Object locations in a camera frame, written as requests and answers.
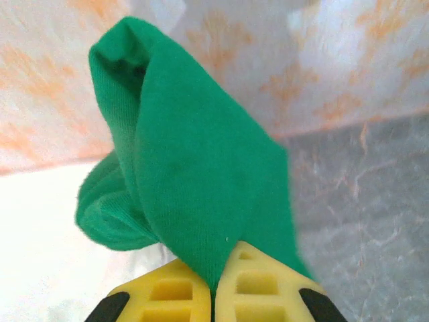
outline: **green sock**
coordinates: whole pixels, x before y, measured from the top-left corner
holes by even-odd
[[[162,242],[213,292],[239,240],[309,276],[285,150],[182,47],[125,18],[89,60],[115,145],[78,196],[91,239],[114,250]]]

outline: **yellow plastic object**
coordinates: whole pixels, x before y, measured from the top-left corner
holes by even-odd
[[[215,302],[216,322],[314,322],[299,290],[321,286],[239,241],[227,262]]]
[[[128,303],[116,322],[210,322],[206,282],[180,260],[112,290],[127,292]]]

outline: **patterned fabric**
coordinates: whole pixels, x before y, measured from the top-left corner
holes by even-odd
[[[129,14],[275,138],[429,111],[429,0],[44,1],[0,3],[0,173],[111,150],[87,53]]]

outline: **black rubber tip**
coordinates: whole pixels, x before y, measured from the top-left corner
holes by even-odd
[[[347,322],[326,295],[309,288],[301,288],[300,295],[315,322]]]
[[[119,292],[105,297],[96,306],[85,322],[116,322],[129,300],[127,292]]]

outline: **gray surface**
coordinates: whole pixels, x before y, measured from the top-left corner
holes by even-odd
[[[429,116],[284,143],[303,255],[348,321],[429,321]]]

